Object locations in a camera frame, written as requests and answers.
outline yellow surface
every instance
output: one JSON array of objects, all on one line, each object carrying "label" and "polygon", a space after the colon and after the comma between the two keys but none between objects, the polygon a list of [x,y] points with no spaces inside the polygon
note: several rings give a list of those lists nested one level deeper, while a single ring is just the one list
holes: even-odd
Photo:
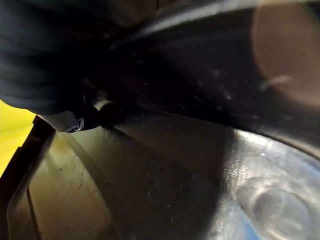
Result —
[{"label": "yellow surface", "polygon": [[18,147],[25,142],[35,114],[0,101],[0,176]]}]

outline dark fabric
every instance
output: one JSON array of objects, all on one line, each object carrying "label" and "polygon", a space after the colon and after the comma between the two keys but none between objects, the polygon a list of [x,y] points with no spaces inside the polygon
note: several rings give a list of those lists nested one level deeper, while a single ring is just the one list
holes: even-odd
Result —
[{"label": "dark fabric", "polygon": [[108,15],[99,0],[1,0],[0,99],[41,115],[69,110],[81,99],[81,53],[117,28]]}]

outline yellow background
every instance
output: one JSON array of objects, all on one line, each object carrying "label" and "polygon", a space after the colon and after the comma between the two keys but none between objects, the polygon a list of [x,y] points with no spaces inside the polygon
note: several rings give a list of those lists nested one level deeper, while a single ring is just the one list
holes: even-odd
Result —
[{"label": "yellow background", "polygon": [[0,101],[0,176],[17,148],[25,142],[34,118],[35,114],[28,110],[14,108]]}]

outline black cloth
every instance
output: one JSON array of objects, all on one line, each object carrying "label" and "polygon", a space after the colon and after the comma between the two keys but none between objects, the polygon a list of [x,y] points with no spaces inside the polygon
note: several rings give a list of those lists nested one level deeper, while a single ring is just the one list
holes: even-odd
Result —
[{"label": "black cloth", "polygon": [[0,99],[40,115],[81,101],[82,52],[114,32],[100,0],[1,0]]}]

